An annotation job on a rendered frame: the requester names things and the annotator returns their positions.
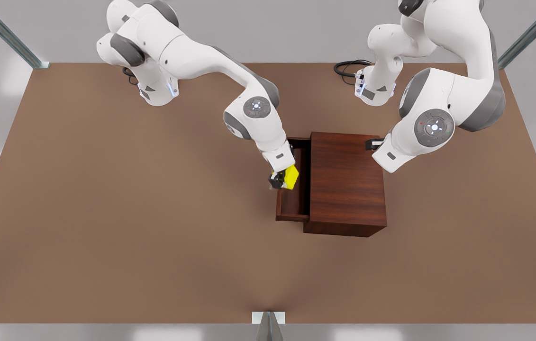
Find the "silver frame post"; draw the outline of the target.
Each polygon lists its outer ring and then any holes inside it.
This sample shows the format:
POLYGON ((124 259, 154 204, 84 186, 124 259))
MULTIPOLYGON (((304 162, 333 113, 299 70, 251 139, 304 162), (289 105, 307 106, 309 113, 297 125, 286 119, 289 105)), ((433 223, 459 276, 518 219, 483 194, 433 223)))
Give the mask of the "silver frame post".
POLYGON ((0 37, 14 50, 32 69, 48 69, 50 63, 41 61, 17 35, 0 19, 0 37))
POLYGON ((498 68, 506 68, 523 50, 536 39, 536 20, 527 30, 498 58, 498 68))
POLYGON ((284 341, 280 325, 286 323, 285 312, 252 312, 251 323, 258 324, 255 341, 284 341))

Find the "yellow box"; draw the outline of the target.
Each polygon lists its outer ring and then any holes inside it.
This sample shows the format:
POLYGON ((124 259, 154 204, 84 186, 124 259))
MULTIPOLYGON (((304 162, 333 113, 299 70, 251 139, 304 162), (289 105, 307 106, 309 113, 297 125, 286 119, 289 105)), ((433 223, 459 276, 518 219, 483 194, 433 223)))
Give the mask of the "yellow box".
POLYGON ((281 188, 293 190, 299 175, 300 173, 295 165, 291 165, 279 172, 279 177, 282 182, 281 188))

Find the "dark wooden cabinet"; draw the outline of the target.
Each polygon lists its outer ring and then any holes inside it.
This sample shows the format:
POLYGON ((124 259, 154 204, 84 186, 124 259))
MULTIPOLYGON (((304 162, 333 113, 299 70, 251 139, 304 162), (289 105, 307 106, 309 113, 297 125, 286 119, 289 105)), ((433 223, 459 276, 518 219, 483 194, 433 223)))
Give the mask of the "dark wooden cabinet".
POLYGON ((383 170, 369 135, 312 132, 305 233, 370 237, 387 226, 383 170))

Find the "dark wooden drawer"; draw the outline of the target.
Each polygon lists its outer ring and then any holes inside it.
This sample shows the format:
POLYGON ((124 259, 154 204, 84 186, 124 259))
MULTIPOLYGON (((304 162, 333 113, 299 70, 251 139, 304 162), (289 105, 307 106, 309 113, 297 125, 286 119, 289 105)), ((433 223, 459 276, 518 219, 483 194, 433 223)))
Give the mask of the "dark wooden drawer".
POLYGON ((310 138, 289 138, 299 176, 294 189, 277 191, 276 220, 306 223, 309 220, 310 196, 310 138))

